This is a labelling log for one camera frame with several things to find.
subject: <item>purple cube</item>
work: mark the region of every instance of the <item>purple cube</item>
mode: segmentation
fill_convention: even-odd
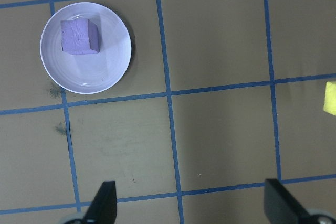
[[[62,49],[71,55],[99,53],[98,28],[87,18],[61,21]]]

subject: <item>yellow block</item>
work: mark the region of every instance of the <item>yellow block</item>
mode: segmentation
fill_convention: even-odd
[[[323,110],[336,115],[336,81],[328,81],[325,85],[325,97]]]

